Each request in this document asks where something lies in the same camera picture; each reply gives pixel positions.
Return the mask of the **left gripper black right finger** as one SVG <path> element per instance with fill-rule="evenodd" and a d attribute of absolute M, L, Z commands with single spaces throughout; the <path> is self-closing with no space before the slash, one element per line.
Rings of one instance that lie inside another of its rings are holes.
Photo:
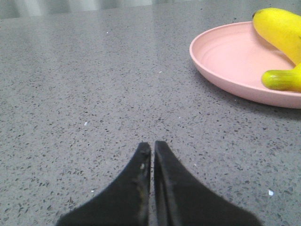
<path fill-rule="evenodd" d="M 200 183 L 164 141 L 156 141 L 154 186 L 160 226 L 259 226 L 252 213 Z"/>

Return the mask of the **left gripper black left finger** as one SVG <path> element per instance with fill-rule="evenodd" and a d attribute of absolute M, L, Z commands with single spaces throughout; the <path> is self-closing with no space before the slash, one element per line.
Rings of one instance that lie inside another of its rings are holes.
<path fill-rule="evenodd" d="M 118 177 L 96 197 L 59 219 L 59 226 L 147 226 L 151 147 L 142 142 Z"/>

